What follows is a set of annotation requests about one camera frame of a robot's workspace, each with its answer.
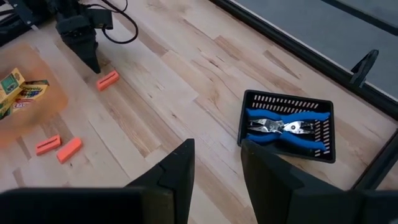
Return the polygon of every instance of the cardboard box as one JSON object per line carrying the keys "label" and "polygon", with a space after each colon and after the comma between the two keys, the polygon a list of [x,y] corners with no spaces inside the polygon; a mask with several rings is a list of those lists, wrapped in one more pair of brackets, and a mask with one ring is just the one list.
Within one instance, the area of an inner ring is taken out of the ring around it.
{"label": "cardboard box", "polygon": [[22,91],[17,95],[12,106],[10,107],[9,114],[13,114],[19,109],[25,107],[26,105],[32,103],[39,97],[41,97],[48,85],[42,83],[42,81],[38,82],[27,82],[31,84],[22,84]]}
{"label": "cardboard box", "polygon": [[24,82],[25,79],[18,68],[0,81],[0,114],[8,110],[14,98],[22,91],[21,85]]}

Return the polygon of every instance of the blue handle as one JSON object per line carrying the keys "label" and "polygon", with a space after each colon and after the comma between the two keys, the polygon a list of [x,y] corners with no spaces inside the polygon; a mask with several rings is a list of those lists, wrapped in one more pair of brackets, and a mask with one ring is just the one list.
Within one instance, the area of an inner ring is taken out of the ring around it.
{"label": "blue handle", "polygon": [[269,134],[264,134],[264,135],[255,135],[255,134],[248,134],[246,136],[246,139],[252,140],[256,143],[267,143],[267,142],[272,142],[275,141],[276,139],[279,139],[280,134],[277,133],[269,133]]}
{"label": "blue handle", "polygon": [[301,139],[288,131],[284,131],[280,136],[280,139],[291,142],[296,146],[301,146],[306,149],[319,149],[321,151],[325,151],[326,147],[323,142],[314,142],[305,139]]}
{"label": "blue handle", "polygon": [[271,119],[274,121],[280,121],[282,119],[279,114],[271,112],[269,110],[246,109],[246,112],[248,113],[249,117],[263,117],[263,118],[268,118],[268,119]]}
{"label": "blue handle", "polygon": [[317,119],[319,121],[326,121],[330,116],[330,113],[316,113],[316,112],[302,112],[302,113],[294,113],[290,115],[281,115],[282,121],[286,123],[294,122],[294,121],[305,121],[305,120],[314,120]]}
{"label": "blue handle", "polygon": [[274,121],[282,120],[284,123],[290,123],[293,121],[306,121],[306,120],[319,120],[326,121],[330,117],[330,113],[316,113],[316,112],[302,112],[294,113],[290,115],[279,115],[277,113],[271,112],[264,109],[246,109],[246,113],[249,117],[263,117]]}

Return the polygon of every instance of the orange eraser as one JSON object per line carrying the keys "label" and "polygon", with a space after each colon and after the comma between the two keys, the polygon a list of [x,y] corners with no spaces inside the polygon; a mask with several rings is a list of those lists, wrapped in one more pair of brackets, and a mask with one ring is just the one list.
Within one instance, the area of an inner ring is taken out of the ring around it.
{"label": "orange eraser", "polygon": [[99,91],[103,91],[108,86],[112,85],[118,80],[119,80],[119,73],[117,71],[113,71],[107,74],[104,78],[97,81],[97,89]]}
{"label": "orange eraser", "polygon": [[82,146],[80,138],[74,138],[62,147],[57,153],[57,158],[61,164],[70,159],[76,152],[78,152]]}
{"label": "orange eraser", "polygon": [[46,152],[49,152],[56,147],[59,147],[61,145],[61,138],[60,135],[56,135],[54,137],[51,137],[48,140],[45,140],[43,142],[38,143],[36,145],[36,155],[42,155],[45,154]]}

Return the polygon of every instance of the metal tool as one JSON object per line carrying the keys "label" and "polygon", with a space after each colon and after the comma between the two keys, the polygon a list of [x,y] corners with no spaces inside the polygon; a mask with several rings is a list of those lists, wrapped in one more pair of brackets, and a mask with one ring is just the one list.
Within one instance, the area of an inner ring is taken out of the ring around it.
{"label": "metal tool", "polygon": [[280,115],[269,110],[250,110],[248,129],[259,134],[248,133],[246,139],[257,143],[267,143],[277,139],[288,141],[306,149],[326,150],[323,142],[309,141],[299,138],[296,134],[313,134],[314,127],[310,121],[325,121],[330,113],[303,112],[290,115]]}

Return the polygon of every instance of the black basket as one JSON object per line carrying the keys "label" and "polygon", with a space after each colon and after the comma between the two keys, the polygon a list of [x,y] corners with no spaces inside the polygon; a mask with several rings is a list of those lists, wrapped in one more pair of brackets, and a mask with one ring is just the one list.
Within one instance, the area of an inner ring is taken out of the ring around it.
{"label": "black basket", "polygon": [[324,121],[315,121],[315,134],[300,135],[301,138],[311,141],[323,141],[326,151],[308,150],[295,146],[284,141],[274,141],[267,144],[267,150],[274,151],[277,154],[299,157],[302,159],[310,159],[327,163],[336,161],[335,150],[335,120],[333,114],[333,103],[327,100],[316,100],[305,97],[290,96],[276,93],[267,93],[256,90],[246,90],[241,112],[241,120],[239,122],[238,145],[248,133],[255,134],[255,131],[248,130],[248,109],[266,109],[278,114],[292,114],[304,111],[314,111],[318,113],[330,113],[330,117]]}

